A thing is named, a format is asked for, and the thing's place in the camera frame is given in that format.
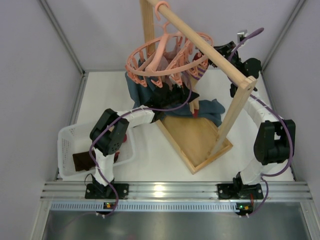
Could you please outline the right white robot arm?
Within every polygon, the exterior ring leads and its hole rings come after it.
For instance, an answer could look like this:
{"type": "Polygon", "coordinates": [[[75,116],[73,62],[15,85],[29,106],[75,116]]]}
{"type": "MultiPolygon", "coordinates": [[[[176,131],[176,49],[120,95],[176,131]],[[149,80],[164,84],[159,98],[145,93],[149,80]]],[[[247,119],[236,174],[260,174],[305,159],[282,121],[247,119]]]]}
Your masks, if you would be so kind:
{"type": "Polygon", "coordinates": [[[257,91],[248,98],[245,111],[258,128],[253,145],[254,157],[237,173],[232,183],[218,184],[220,200],[262,200],[261,177],[283,162],[289,162],[295,149],[296,124],[275,113],[257,91]]]}

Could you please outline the pink round clip hanger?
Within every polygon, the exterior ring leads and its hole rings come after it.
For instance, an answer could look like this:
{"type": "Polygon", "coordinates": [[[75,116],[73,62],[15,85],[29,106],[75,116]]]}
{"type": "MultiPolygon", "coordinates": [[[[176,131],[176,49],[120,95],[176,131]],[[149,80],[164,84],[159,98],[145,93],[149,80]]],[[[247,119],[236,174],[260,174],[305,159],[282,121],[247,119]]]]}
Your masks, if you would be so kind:
{"type": "Polygon", "coordinates": [[[182,75],[208,60],[191,40],[185,30],[179,27],[178,20],[166,19],[160,27],[162,35],[155,36],[154,20],[160,19],[161,10],[170,10],[166,1],[141,0],[144,44],[135,49],[127,58],[125,70],[136,84],[147,86],[147,79],[161,88],[166,79],[182,86],[182,75]]]}

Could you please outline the brown striped sock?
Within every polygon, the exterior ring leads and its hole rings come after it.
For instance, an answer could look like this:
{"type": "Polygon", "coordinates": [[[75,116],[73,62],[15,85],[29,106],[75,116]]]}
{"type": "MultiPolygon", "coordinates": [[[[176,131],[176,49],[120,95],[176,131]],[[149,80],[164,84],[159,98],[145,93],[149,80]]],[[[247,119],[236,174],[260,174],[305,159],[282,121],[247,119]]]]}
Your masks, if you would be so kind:
{"type": "Polygon", "coordinates": [[[88,151],[75,153],[72,155],[72,158],[76,172],[89,171],[96,166],[88,151]]]}

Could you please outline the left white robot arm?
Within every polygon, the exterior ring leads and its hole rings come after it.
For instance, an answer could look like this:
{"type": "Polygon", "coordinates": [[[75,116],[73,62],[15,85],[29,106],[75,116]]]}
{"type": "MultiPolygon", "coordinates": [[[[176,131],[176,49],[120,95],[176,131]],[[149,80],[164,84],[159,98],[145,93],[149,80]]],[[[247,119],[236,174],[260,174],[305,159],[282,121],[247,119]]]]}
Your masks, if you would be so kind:
{"type": "Polygon", "coordinates": [[[116,153],[124,143],[128,130],[158,121],[165,112],[175,111],[199,97],[185,84],[157,87],[141,106],[119,112],[106,109],[89,134],[92,144],[89,156],[95,163],[92,182],[86,186],[88,200],[124,200],[129,184],[115,182],[113,173],[116,153]]]}

